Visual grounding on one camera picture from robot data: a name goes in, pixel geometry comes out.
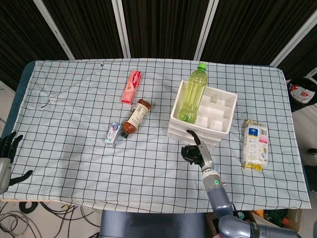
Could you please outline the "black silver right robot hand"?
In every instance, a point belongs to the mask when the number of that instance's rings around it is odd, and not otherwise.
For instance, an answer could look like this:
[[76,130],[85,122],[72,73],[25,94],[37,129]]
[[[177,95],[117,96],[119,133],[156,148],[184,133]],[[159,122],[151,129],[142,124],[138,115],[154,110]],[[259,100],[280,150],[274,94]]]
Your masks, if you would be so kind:
[[181,148],[183,159],[190,164],[199,165],[202,173],[214,170],[214,163],[206,144],[200,140],[194,131],[186,131],[193,136],[196,145],[188,145]]

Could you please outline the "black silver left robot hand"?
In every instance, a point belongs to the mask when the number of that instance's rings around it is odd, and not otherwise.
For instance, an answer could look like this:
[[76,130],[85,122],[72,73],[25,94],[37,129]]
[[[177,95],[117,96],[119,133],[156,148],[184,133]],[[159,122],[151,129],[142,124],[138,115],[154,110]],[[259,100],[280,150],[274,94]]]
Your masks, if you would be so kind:
[[24,175],[11,178],[11,170],[19,142],[23,135],[16,138],[16,131],[0,139],[0,193],[4,194],[10,186],[28,179],[33,170],[27,171]]

